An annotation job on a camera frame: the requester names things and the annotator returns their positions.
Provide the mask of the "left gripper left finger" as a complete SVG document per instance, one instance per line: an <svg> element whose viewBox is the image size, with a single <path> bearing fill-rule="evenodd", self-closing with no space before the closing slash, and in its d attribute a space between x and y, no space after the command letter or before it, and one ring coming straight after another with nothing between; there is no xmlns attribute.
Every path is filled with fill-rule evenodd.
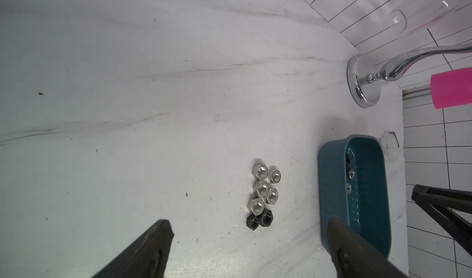
<svg viewBox="0 0 472 278"><path fill-rule="evenodd" d="M96 275L96 278L162 278L172 239L168 220L158 220Z"/></svg>

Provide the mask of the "teal storage box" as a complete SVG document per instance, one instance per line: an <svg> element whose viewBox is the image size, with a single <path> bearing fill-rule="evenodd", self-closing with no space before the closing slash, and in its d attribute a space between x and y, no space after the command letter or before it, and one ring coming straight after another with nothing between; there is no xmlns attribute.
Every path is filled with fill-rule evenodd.
<svg viewBox="0 0 472 278"><path fill-rule="evenodd" d="M349 171L355 178L349 178ZM351 135L325 143L318 153L322 241L327 226L340 218L384 257L392 246L387 175L382 148L374 137Z"/></svg>

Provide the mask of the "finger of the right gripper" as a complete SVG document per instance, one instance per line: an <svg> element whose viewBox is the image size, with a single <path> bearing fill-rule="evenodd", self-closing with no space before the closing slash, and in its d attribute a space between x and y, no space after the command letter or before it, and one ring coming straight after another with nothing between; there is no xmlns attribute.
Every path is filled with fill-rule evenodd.
<svg viewBox="0 0 472 278"><path fill-rule="evenodd" d="M472 252L472 223L457 212L472 213L472 193L415 185L411 199L469 254Z"/></svg>

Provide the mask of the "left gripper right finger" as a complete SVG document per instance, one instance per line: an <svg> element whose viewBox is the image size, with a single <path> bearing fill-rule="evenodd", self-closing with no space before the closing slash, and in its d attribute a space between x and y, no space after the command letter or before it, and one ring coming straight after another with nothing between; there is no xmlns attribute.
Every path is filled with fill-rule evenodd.
<svg viewBox="0 0 472 278"><path fill-rule="evenodd" d="M404 278L378 250L340 218L329 219L329 252L339 278Z"/></svg>

